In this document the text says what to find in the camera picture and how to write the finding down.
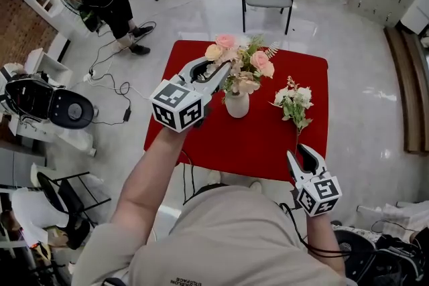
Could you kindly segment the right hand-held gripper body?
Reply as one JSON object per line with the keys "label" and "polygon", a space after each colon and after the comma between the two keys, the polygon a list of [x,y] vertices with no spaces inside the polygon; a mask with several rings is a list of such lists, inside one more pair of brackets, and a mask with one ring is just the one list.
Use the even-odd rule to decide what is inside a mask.
{"label": "right hand-held gripper body", "polygon": [[295,207],[303,209],[309,217],[332,211],[343,195],[337,177],[324,167],[320,173],[298,171],[292,175],[295,181]]}

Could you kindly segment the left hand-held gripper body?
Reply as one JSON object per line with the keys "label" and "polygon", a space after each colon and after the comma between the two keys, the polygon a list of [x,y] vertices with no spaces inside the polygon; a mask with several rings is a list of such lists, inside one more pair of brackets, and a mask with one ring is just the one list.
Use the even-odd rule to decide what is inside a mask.
{"label": "left hand-held gripper body", "polygon": [[154,120],[181,133],[203,120],[211,98],[210,92],[197,90],[190,84],[162,80],[149,100]]}

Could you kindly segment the white vase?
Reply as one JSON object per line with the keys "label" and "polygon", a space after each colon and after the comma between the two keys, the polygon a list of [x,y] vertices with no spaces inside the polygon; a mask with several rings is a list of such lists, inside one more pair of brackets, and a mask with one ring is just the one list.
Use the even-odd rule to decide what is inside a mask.
{"label": "white vase", "polygon": [[225,106],[227,112],[236,119],[243,118],[249,112],[249,94],[246,92],[232,93],[225,95]]}

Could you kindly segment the pink flower bouquet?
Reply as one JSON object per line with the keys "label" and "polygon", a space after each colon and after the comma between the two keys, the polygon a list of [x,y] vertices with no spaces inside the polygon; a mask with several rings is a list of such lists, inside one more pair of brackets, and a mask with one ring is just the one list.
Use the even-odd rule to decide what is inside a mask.
{"label": "pink flower bouquet", "polygon": [[263,47],[263,38],[255,35],[250,38],[236,38],[221,34],[207,47],[204,57],[209,61],[199,80],[208,80],[215,70],[225,62],[231,70],[222,89],[227,94],[252,94],[261,86],[262,78],[272,78],[275,68],[271,59],[278,51],[278,43]]}

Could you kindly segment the white flower bouquet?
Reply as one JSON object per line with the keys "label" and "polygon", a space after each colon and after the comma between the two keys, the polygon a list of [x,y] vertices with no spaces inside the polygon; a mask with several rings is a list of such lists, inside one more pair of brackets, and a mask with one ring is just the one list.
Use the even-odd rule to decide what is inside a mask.
{"label": "white flower bouquet", "polygon": [[312,107],[312,91],[310,87],[302,87],[291,76],[287,77],[286,87],[275,93],[272,106],[282,110],[282,120],[293,122],[296,128],[294,153],[298,150],[299,136],[312,119],[306,116],[306,111]]}

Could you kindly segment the person's left forearm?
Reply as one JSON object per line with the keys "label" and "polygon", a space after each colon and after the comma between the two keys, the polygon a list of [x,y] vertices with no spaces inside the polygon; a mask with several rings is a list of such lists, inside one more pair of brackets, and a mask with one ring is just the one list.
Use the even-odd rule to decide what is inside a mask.
{"label": "person's left forearm", "polygon": [[189,131],[164,127],[123,185],[111,222],[135,236],[139,246],[147,243]]}

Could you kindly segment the person's right forearm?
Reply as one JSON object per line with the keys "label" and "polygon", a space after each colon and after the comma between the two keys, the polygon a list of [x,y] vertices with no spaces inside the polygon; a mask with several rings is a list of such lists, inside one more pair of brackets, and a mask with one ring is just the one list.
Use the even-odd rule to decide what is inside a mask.
{"label": "person's right forearm", "polygon": [[[314,248],[319,248],[326,251],[339,251],[338,241],[330,223],[328,214],[321,214],[315,217],[306,217],[307,242]],[[317,251],[314,254],[309,252],[315,259],[329,266],[333,271],[341,277],[345,276],[345,264],[342,257],[337,257],[334,253],[324,253]]]}

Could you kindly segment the red tablecloth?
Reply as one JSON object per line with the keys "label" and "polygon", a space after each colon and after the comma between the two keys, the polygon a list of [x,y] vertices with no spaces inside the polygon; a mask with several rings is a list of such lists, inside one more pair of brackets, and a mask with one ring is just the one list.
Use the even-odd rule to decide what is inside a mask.
{"label": "red tablecloth", "polygon": [[[328,62],[324,58],[279,50],[272,59],[273,78],[262,81],[250,95],[249,112],[234,119],[216,93],[210,112],[199,128],[192,129],[179,161],[217,171],[269,180],[292,181],[286,159],[303,143],[326,154],[328,138]],[[291,77],[312,91],[312,107],[306,111],[311,123],[297,134],[291,121],[283,121],[280,108],[271,105],[278,90]]]}

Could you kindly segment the black backpack rig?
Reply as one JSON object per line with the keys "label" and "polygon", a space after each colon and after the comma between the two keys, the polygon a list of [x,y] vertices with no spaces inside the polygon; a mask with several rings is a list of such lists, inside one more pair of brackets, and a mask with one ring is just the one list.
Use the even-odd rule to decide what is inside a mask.
{"label": "black backpack rig", "polygon": [[49,84],[44,73],[12,76],[0,94],[0,104],[22,119],[64,129],[83,129],[96,116],[90,100],[63,85]]}
{"label": "black backpack rig", "polygon": [[429,286],[429,228],[409,242],[383,234],[377,242],[336,230],[346,277],[358,286]]}

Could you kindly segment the person's left shoe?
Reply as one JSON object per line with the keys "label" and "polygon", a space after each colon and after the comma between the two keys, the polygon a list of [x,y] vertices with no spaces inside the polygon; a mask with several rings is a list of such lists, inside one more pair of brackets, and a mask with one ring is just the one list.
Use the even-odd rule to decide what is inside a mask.
{"label": "person's left shoe", "polygon": [[220,184],[221,182],[222,182],[221,172],[211,170],[207,177],[207,181],[206,181],[207,185],[209,186],[209,185]]}

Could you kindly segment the person's beige shirt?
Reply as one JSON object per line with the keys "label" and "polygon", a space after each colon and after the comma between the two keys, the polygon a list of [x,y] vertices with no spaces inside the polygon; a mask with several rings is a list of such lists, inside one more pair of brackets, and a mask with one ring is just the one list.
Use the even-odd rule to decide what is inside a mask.
{"label": "person's beige shirt", "polygon": [[170,234],[144,244],[142,229],[106,223],[91,234],[72,286],[347,286],[303,251],[292,221],[264,195],[241,186],[203,192],[183,208]]}

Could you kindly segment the wooden step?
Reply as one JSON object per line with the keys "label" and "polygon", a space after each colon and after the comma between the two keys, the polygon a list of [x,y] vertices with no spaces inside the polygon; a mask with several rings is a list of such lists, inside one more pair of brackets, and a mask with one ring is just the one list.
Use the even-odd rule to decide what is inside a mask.
{"label": "wooden step", "polygon": [[419,37],[401,27],[383,28],[400,88],[404,151],[429,155],[429,66]]}

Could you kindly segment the black folding chair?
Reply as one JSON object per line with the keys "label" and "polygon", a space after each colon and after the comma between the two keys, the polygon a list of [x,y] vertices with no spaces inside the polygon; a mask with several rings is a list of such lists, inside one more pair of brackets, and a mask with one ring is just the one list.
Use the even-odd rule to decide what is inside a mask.
{"label": "black folding chair", "polygon": [[[95,227],[95,222],[87,212],[111,201],[107,198],[98,201],[90,188],[85,184],[83,176],[92,175],[89,171],[78,173],[57,179],[51,179],[42,171],[36,172],[39,188],[43,191],[49,203],[60,213],[68,215],[68,224],[64,229],[68,237],[67,245],[72,250],[79,248],[90,233],[90,228]],[[77,179],[91,198],[95,201],[93,205],[85,206],[80,196],[70,183],[71,179]]]}

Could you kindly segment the white cabinet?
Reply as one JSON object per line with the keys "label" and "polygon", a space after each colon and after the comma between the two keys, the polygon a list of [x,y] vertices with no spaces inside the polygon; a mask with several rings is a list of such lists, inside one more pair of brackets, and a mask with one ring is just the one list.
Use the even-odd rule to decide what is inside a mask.
{"label": "white cabinet", "polygon": [[422,33],[429,24],[429,0],[413,0],[400,22],[413,33]]}

